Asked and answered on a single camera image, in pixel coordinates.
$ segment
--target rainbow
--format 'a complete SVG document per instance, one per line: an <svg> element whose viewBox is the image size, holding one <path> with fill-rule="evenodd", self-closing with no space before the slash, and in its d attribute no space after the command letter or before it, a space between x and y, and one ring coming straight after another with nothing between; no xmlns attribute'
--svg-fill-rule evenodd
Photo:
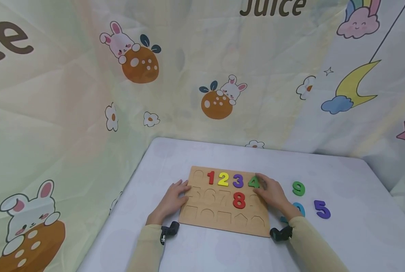
<svg viewBox="0 0 405 272"><path fill-rule="evenodd" d="M348 6L346 7L346 19L345 22L349 21L352 13L359 8L366 7L369 9L369 16L376 15L379 9L381 0L349 0Z"/></svg>

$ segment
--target red number 8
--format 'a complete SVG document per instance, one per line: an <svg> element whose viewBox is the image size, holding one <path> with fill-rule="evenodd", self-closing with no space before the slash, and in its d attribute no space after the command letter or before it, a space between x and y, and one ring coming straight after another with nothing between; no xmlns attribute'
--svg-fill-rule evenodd
<svg viewBox="0 0 405 272"><path fill-rule="evenodd" d="M245 203L245 195L241 192L236 192L234 193L234 201L232 201L232 204L234 207L237 209L243 209L246 206Z"/></svg>

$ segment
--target yellow number 2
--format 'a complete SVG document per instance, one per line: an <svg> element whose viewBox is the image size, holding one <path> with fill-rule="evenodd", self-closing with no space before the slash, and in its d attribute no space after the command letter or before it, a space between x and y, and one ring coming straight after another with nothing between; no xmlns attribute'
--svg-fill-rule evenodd
<svg viewBox="0 0 405 272"><path fill-rule="evenodd" d="M222 172L222 173L219 174L219 177L222 178L222 180L219 180L219 183L217 185L227 186L228 187L228 182L225 182L229 178L228 174L225 173L225 172Z"/></svg>

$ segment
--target blue cloud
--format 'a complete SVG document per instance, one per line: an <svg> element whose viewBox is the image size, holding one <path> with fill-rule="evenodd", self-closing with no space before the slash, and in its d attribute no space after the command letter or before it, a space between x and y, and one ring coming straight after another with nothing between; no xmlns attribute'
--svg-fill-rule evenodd
<svg viewBox="0 0 405 272"><path fill-rule="evenodd" d="M322 104L322 111L329 111L331 114L337 114L341 111L348 111L354 106L350 98L344 95L337 95L332 100Z"/></svg>

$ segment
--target white flower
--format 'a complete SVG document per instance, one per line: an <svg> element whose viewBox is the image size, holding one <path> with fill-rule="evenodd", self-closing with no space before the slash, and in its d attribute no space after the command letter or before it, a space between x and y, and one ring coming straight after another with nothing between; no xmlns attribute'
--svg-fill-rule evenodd
<svg viewBox="0 0 405 272"><path fill-rule="evenodd" d="M312 86L314 85L315 76L309 76L304 80L304 83L296 89L296 93L299 94L302 100L306 100Z"/></svg>
<svg viewBox="0 0 405 272"><path fill-rule="evenodd" d="M116 115L116 108L114 103L106 108L107 129L109 131L118 131L118 117Z"/></svg>
<svg viewBox="0 0 405 272"><path fill-rule="evenodd" d="M249 142L249 144L245 145L248 148L264 148L264 143L263 142L258 142L256 140L252 140Z"/></svg>
<svg viewBox="0 0 405 272"><path fill-rule="evenodd" d="M143 115L143 125L144 126L149 126L153 127L154 125L160 123L160 119L158 118L158 115L153 113L150 114L149 112L145 112Z"/></svg>

